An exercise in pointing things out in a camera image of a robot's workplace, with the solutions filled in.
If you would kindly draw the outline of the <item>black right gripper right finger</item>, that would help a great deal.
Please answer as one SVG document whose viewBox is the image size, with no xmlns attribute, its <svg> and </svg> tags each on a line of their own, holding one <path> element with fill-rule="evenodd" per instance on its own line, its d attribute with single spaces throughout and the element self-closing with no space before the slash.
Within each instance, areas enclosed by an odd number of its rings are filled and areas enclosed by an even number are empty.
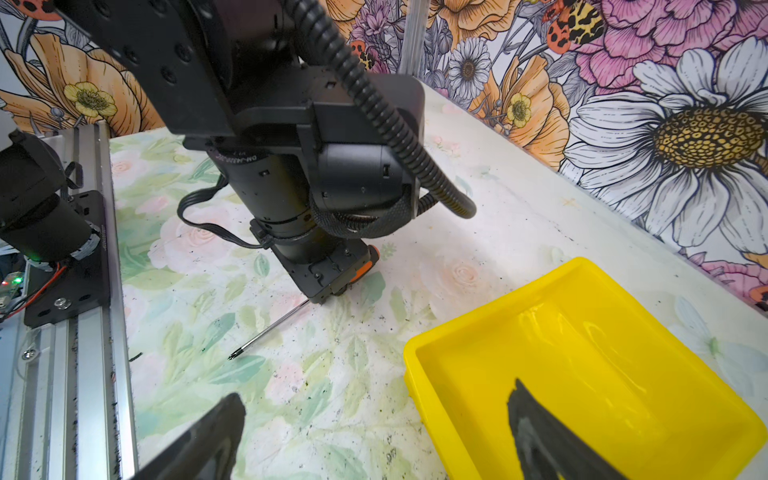
<svg viewBox="0 0 768 480">
<path fill-rule="evenodd" d="M 624 475 L 558 420 L 517 380 L 508 419 L 525 479 L 622 479 Z"/>
</svg>

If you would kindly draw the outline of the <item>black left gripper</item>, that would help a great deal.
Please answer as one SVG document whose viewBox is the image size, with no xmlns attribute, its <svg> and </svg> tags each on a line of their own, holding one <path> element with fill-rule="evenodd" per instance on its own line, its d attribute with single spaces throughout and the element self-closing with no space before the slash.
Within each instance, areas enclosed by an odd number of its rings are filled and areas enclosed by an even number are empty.
<svg viewBox="0 0 768 480">
<path fill-rule="evenodd" d="M 360 239 L 334 237 L 312 219 L 283 223 L 254 219 L 250 230 L 314 304 L 343 294 L 374 266 L 373 246 Z"/>
</svg>

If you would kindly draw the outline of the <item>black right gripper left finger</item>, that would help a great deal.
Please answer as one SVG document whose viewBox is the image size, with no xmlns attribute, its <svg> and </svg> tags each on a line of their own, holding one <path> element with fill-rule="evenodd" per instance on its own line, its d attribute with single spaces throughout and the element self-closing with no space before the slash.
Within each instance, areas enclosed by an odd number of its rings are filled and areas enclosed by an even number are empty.
<svg viewBox="0 0 768 480">
<path fill-rule="evenodd" d="M 223 397 L 133 479 L 230 479 L 245 417 L 237 393 Z"/>
</svg>

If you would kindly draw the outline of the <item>orange black handled screwdriver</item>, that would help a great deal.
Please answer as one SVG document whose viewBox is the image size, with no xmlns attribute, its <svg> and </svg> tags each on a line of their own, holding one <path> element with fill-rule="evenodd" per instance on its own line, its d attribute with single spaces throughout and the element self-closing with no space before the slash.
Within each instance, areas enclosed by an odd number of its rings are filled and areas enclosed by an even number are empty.
<svg viewBox="0 0 768 480">
<path fill-rule="evenodd" d="M 351 279 L 350 282 L 348 282 L 340 291 L 334 293 L 334 296 L 340 296 L 343 293 L 345 293 L 350 286 L 354 285 L 358 281 L 360 281 L 368 272 L 371 271 L 371 269 L 378 263 L 380 260 L 380 251 L 377 247 L 373 245 L 368 246 L 369 250 L 369 260 L 363 264 L 362 267 L 360 267 L 355 276 Z M 289 310 L 287 313 L 283 314 L 280 318 L 277 320 L 271 322 L 265 329 L 257 333 L 255 336 L 250 338 L 247 342 L 245 342 L 243 345 L 239 346 L 237 349 L 235 349 L 232 353 L 229 354 L 227 357 L 228 361 L 233 361 L 236 358 L 240 357 L 243 353 L 245 353 L 254 343 L 271 333 L 273 330 L 275 330 L 277 327 L 281 326 L 286 321 L 290 320 L 294 315 L 301 312 L 305 307 L 309 306 L 311 304 L 311 301 L 309 299 L 303 300 L 299 305 L 293 307 L 291 310 Z"/>
</svg>

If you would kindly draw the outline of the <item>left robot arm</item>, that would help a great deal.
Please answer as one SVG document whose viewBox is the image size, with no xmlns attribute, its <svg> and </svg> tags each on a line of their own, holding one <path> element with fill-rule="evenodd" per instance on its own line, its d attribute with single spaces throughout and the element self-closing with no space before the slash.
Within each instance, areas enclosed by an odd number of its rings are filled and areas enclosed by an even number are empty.
<svg viewBox="0 0 768 480">
<path fill-rule="evenodd" d="M 167 128 L 208 154 L 215 186 L 251 214 L 250 239 L 304 297 L 343 294 L 378 262 L 372 242 L 430 209 L 407 148 L 422 133 L 413 78 L 373 73 L 317 1 L 59 1 L 56 11 L 134 75 Z"/>
</svg>

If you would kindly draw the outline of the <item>yellow plastic bin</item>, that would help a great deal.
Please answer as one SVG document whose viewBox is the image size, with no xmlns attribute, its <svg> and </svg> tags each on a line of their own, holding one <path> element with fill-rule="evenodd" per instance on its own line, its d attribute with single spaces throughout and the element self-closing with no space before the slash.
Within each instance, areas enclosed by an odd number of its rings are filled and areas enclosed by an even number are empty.
<svg viewBox="0 0 768 480">
<path fill-rule="evenodd" d="M 525 479 L 507 409 L 517 380 L 629 479 L 732 479 L 767 440 L 732 388 L 583 258 L 412 338 L 404 359 L 453 479 Z"/>
</svg>

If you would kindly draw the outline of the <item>green circuit board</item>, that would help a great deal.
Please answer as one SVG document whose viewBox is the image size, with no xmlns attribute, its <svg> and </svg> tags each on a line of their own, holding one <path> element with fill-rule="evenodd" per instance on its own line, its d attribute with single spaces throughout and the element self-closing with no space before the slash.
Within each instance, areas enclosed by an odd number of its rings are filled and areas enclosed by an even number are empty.
<svg viewBox="0 0 768 480">
<path fill-rule="evenodd" d="M 1 313 L 7 313 L 21 297 L 21 289 L 24 284 L 24 274 L 15 271 L 7 274 L 1 281 L 0 308 Z"/>
</svg>

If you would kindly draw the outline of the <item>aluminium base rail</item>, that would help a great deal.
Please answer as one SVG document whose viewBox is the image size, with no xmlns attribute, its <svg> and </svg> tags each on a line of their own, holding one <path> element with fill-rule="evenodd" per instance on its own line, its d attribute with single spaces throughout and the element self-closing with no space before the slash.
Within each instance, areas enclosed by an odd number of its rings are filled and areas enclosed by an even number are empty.
<svg viewBox="0 0 768 480">
<path fill-rule="evenodd" d="M 21 297 L 1 313 L 1 475 L 5 479 L 128 479 L 139 469 L 136 434 L 120 450 L 135 453 L 132 473 L 108 477 L 109 455 L 103 400 L 95 401 L 96 420 L 86 421 L 96 448 L 95 465 L 76 451 L 78 422 L 75 405 L 77 332 L 70 326 L 47 324 L 31 329 L 24 322 L 29 306 L 30 254 L 26 247 L 35 223 L 53 205 L 87 191 L 100 192 L 110 213 L 107 231 L 111 278 L 122 289 L 119 273 L 117 222 L 109 138 L 102 124 L 79 126 L 38 137 L 22 132 L 9 115 L 1 118 L 1 242 L 25 260 Z M 122 308 L 115 327 L 126 344 L 117 353 L 127 357 L 127 327 Z"/>
</svg>

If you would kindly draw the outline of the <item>aluminium corner post right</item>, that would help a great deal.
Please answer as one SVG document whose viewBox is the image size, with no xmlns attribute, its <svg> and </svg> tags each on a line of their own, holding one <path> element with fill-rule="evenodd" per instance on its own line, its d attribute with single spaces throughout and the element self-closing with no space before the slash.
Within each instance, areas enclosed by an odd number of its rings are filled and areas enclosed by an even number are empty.
<svg viewBox="0 0 768 480">
<path fill-rule="evenodd" d="M 421 76 L 429 5 L 429 0 L 412 0 L 408 2 L 404 40 L 398 68 L 398 73 L 401 75 Z"/>
</svg>

